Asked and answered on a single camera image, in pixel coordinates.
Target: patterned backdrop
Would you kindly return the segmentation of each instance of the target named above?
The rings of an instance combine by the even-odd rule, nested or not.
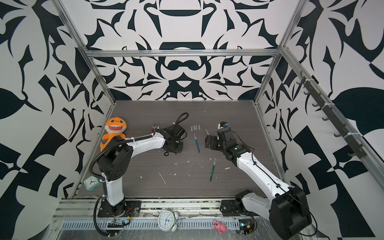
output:
[[[44,230],[110,102],[50,1],[0,1],[0,239]]]
[[[95,60],[119,100],[254,99],[271,61],[271,56]]]
[[[277,48],[298,0],[66,0],[90,50]],[[98,58],[114,97],[253,99],[271,58]]]
[[[288,43],[341,112],[384,156],[383,1],[310,0]],[[319,239],[384,238],[384,192],[282,59],[260,106],[279,161],[307,194]]]

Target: pink toy pig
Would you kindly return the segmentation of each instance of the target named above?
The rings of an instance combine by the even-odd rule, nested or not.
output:
[[[223,223],[218,222],[216,220],[214,221],[212,228],[217,229],[218,233],[220,234],[227,231],[227,227]]]

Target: shark plush toy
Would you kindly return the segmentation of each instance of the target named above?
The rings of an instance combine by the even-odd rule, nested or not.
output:
[[[103,144],[102,142],[100,143],[101,151],[104,150],[104,148],[108,145],[109,141],[114,136],[120,136],[121,138],[125,138],[123,132],[125,131],[125,129],[127,129],[127,123],[121,118],[111,118],[107,121],[104,128],[108,133],[103,136],[103,140],[108,140],[105,144]]]

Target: blue pen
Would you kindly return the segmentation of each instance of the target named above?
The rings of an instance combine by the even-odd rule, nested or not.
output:
[[[197,145],[197,150],[200,152],[199,144],[197,143],[196,134],[193,134],[193,135],[195,136],[195,141],[196,141],[196,145]]]

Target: wooden table surface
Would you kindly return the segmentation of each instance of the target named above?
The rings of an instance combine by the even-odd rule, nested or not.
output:
[[[124,174],[123,192],[126,197],[234,197],[245,189],[265,196],[261,189],[242,170],[226,160],[219,151],[204,147],[205,129],[217,135],[217,125],[228,122],[247,145],[255,148],[254,154],[272,173],[276,174],[259,120],[252,102],[241,101],[118,101],[112,117],[118,114],[128,127],[127,137],[138,137],[151,132],[153,124],[161,128],[172,125],[178,116],[188,112],[189,117],[180,125],[188,136],[183,140],[181,154],[165,157],[163,149],[154,149],[133,157]],[[200,125],[200,131],[190,131]],[[196,134],[198,152],[193,134]],[[217,158],[212,182],[209,181],[214,158]],[[82,185],[77,197],[102,195],[99,185],[87,191]]]

